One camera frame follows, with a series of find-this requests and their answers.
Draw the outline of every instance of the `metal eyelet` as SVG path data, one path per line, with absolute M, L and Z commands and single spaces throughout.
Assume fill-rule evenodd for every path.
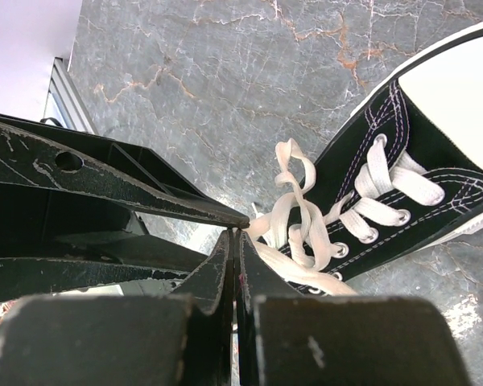
M 411 220 L 411 213 L 406 209 L 399 209 L 399 211 L 402 213 L 402 217 L 399 219 L 397 226 L 402 227 Z
M 386 146 L 386 143 L 388 142 L 388 138 L 383 133 L 378 134 L 377 137 L 374 139 L 374 145 L 376 143 L 378 143 L 378 142 L 382 142 L 383 143 L 383 147 L 385 147 Z
M 320 289 L 318 289 L 318 288 L 308 288 L 308 292 L 309 292 L 310 294 L 318 295 L 318 294 L 320 294 L 322 291 L 321 291 Z
M 372 244 L 375 240 L 379 237 L 379 232 L 376 228 L 371 228 L 371 235 L 366 237 L 365 239 L 360 239 L 360 242 L 363 244 Z
M 346 243 L 334 243 L 336 246 L 340 247 L 338 252 L 333 256 L 335 259 L 342 259 L 349 255 L 349 247 Z
M 432 206 L 438 205 L 439 203 L 444 201 L 444 199 L 445 199 L 445 192 L 442 195 L 440 195 L 440 197 L 437 197 L 437 199 L 435 201 L 433 201 L 433 203 L 431 205 Z

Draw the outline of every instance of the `black metal clamp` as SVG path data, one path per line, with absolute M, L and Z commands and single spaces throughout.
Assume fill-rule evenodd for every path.
M 209 257 L 133 210 L 227 227 Z M 450 331 L 414 298 L 313 298 L 259 258 L 246 216 L 148 149 L 0 116 L 0 385 L 225 385 L 236 302 L 241 384 L 469 385 Z M 52 293 L 139 279 L 164 296 Z

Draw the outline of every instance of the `gray marble floor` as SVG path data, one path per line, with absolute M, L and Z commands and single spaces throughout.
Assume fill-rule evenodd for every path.
M 84 0 L 71 74 L 100 134 L 149 146 L 214 199 L 271 208 L 277 141 L 315 158 L 398 64 L 483 20 L 483 0 Z M 208 252 L 214 227 L 151 217 Z M 353 279 L 436 304 L 483 385 L 483 231 Z

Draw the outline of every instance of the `black canvas sneaker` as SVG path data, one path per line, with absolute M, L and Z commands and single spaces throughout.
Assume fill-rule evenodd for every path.
M 276 154 L 275 182 L 293 192 L 248 232 L 305 294 L 353 294 L 343 281 L 482 229 L 483 23 L 396 69 L 315 165 L 293 140 Z M 291 158 L 304 164 L 302 187 Z

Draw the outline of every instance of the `shoelace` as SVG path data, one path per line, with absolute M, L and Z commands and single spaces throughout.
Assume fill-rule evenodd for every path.
M 353 197 L 351 192 L 335 203 L 327 215 L 322 216 L 320 209 L 303 197 L 315 185 L 315 166 L 304 156 L 295 140 L 277 144 L 275 153 L 281 173 L 275 177 L 275 184 L 281 187 L 288 183 L 293 192 L 282 195 L 270 213 L 257 213 L 257 218 L 251 221 L 247 232 L 259 256 L 284 280 L 309 285 L 318 292 L 331 295 L 355 294 L 353 289 L 341 281 L 339 273 L 330 275 L 320 272 L 328 266 L 332 258 L 344 258 L 349 254 L 346 244 L 330 241 L 326 226 L 340 220 L 347 231 L 361 243 L 371 244 L 378 239 L 378 231 L 371 228 L 363 217 L 390 227 L 401 227 L 411 219 L 409 211 L 393 209 L 379 203 L 376 198 L 380 195 L 397 189 L 425 206 L 436 205 L 444 199 L 444 190 L 422 176 L 426 170 L 408 153 L 403 152 L 389 170 L 385 146 L 386 136 L 378 135 L 367 153 L 367 163 L 356 177 L 354 188 L 361 199 L 349 210 L 341 213 L 344 204 Z M 292 158 L 303 163 L 303 187 L 288 170 Z M 302 222 L 287 229 L 293 207 L 299 207 Z M 257 241 L 260 236 L 266 244 Z M 314 256 L 305 253 L 304 242 L 312 248 Z M 278 251 L 286 243 L 290 245 L 291 259 Z

